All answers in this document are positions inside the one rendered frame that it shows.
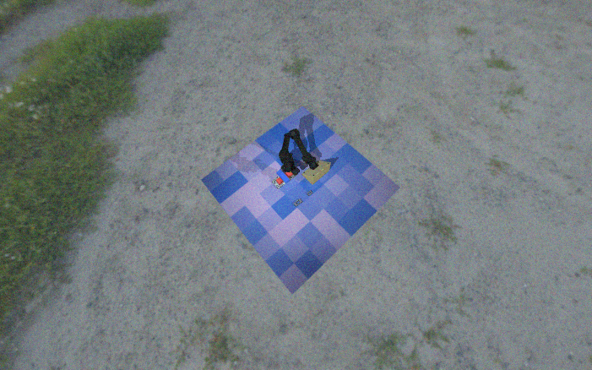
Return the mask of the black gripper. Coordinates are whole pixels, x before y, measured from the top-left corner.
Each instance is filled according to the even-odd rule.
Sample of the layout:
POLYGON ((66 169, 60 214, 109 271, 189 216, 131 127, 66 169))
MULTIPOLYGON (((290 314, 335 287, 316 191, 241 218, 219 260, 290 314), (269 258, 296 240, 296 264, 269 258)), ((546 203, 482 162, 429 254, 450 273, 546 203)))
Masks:
POLYGON ((292 166, 291 166, 291 172, 295 176, 297 173, 300 172, 300 170, 297 167, 295 167, 295 164, 294 163, 295 162, 293 161, 292 166))

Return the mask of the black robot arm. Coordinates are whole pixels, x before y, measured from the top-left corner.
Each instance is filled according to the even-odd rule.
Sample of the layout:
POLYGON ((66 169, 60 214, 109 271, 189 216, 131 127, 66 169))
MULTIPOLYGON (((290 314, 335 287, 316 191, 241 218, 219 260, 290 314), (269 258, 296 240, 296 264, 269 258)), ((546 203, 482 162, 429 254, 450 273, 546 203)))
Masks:
POLYGON ((310 153, 307 152, 304 144, 302 143, 302 141, 300 139, 300 133, 297 128, 290 130, 289 133, 285 133, 284 136, 285 137, 284 137, 282 149, 279 152, 279 158, 280 158, 281 162, 284 163, 283 166, 281 167, 281 169, 284 172, 290 172, 291 166, 293 163, 293 156, 292 156, 293 154, 289 153, 289 150, 288 150, 290 138, 292 138, 296 141, 296 144, 302 153, 302 159, 306 164, 309 165, 310 169, 314 170, 319 166, 316 162, 316 157, 313 157, 310 153), (286 160, 284 160, 284 159, 286 159, 286 160))

